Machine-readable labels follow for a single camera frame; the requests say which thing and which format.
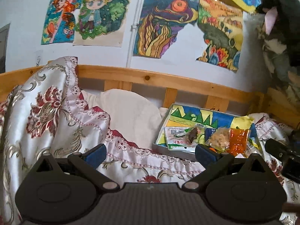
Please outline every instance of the screw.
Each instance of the screw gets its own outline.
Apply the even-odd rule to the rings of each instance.
[[[105,182],[102,187],[106,190],[113,190],[118,187],[118,184],[115,182]]]
[[[193,181],[187,182],[184,184],[185,188],[189,190],[195,190],[199,187],[199,184]]]

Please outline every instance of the wooden slat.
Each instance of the wooden slat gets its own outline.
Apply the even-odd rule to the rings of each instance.
[[[223,99],[215,96],[208,96],[204,108],[225,113],[227,111],[228,105],[228,99]]]
[[[175,103],[177,96],[177,89],[167,88],[165,93],[165,99],[163,101],[163,107],[169,108],[173,103]]]
[[[23,84],[31,75],[29,74],[30,71],[36,72],[40,68],[41,67],[33,67],[0,74],[0,96],[2,97],[3,94],[7,95],[15,85]],[[254,96],[254,93],[244,92],[202,80],[130,68],[78,65],[78,77],[99,80],[116,80],[172,88],[202,95],[210,95],[240,103],[249,103]]]
[[[104,91],[108,91],[110,89],[121,89],[126,91],[131,91],[132,83],[117,81],[117,80],[105,80],[104,81]]]
[[[265,111],[271,117],[283,121],[283,123],[299,129],[300,126],[300,114],[290,109],[284,108],[282,105],[277,104],[274,101],[269,102],[268,107]]]

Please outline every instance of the wooden headboard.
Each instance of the wooden headboard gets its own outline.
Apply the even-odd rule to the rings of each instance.
[[[5,101],[14,86],[22,85],[41,67],[32,67],[0,74],[0,102]],[[269,113],[275,119],[293,128],[299,128],[300,113],[274,101],[260,92],[244,92],[223,85],[181,76],[129,68],[78,65],[78,78],[104,80],[104,90],[122,89],[131,91],[132,84],[166,88],[163,107],[175,102],[177,91],[207,95],[206,109],[226,112],[229,101],[249,104],[248,113]]]

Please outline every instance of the pillow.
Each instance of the pillow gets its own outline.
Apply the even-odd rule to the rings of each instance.
[[[111,89],[93,95],[82,91],[89,108],[98,106],[110,115],[110,129],[118,130],[127,141],[152,149],[160,130],[160,110],[146,98],[130,91]]]

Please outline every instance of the yellow paper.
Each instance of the yellow paper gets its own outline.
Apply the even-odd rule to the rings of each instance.
[[[236,5],[238,5],[244,11],[251,13],[255,11],[255,6],[248,6],[243,0],[232,0]]]

